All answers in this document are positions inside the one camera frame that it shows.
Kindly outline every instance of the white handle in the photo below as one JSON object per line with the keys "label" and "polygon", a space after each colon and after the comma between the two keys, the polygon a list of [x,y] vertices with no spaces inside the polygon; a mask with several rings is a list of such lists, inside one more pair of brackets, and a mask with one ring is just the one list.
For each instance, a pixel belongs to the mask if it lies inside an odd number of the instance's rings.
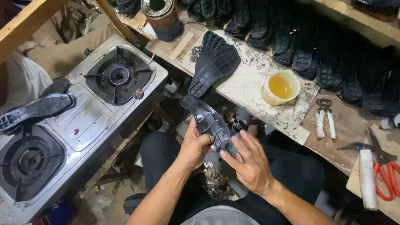
{"label": "white handle", "polygon": [[333,114],[331,112],[328,112],[328,121],[329,121],[330,137],[332,139],[336,139],[335,122],[333,122]]}
{"label": "white handle", "polygon": [[360,187],[364,208],[376,211],[374,163],[369,149],[360,150]]}
{"label": "white handle", "polygon": [[323,128],[325,112],[323,110],[318,110],[315,116],[317,117],[317,137],[322,139],[323,137],[325,137]]}

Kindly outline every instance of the glue container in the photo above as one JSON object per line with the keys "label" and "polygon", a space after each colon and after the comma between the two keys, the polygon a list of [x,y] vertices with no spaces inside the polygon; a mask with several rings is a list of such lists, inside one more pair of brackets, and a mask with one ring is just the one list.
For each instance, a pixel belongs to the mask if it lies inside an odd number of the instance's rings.
{"label": "glue container", "polygon": [[279,105],[296,98],[300,82],[291,70],[278,70],[269,76],[261,88],[261,97],[270,105]]}

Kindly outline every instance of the gas stove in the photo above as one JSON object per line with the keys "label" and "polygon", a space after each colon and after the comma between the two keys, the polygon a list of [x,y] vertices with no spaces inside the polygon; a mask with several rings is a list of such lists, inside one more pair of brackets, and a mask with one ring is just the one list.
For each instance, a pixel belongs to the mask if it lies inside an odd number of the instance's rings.
{"label": "gas stove", "polygon": [[0,194],[18,220],[28,223],[52,205],[121,125],[158,97],[167,76],[114,34],[66,76],[74,108],[19,134],[0,136]]}

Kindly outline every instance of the red scissors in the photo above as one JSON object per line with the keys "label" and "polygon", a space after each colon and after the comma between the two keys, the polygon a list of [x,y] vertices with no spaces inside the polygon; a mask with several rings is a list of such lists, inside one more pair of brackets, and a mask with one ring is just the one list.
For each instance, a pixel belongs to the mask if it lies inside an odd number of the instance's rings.
{"label": "red scissors", "polygon": [[[397,171],[397,173],[400,174],[400,167],[395,163],[395,161],[397,160],[397,156],[383,151],[371,128],[368,127],[368,130],[373,145],[372,151],[376,153],[376,156],[378,158],[378,162],[374,164],[374,179],[375,179],[376,193],[378,194],[379,197],[381,197],[385,201],[393,201],[396,198],[396,196],[400,197],[400,191],[394,174],[394,171]],[[383,165],[386,165],[389,176],[386,174]],[[381,175],[383,181],[386,184],[386,187],[389,190],[389,197],[383,195],[378,188],[378,185],[376,183],[376,177],[378,173]]]}

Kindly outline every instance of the paint can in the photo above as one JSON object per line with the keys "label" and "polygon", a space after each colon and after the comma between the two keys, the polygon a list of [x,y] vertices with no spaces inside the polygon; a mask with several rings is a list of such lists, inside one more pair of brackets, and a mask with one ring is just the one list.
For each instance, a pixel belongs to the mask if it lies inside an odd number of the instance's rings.
{"label": "paint can", "polygon": [[176,11],[174,0],[161,0],[165,2],[164,6],[161,6],[158,10],[154,10],[151,1],[159,0],[142,0],[141,5],[144,14],[147,17],[147,22],[151,25],[158,39],[162,41],[173,41],[182,32],[182,23],[178,18],[178,12]]}

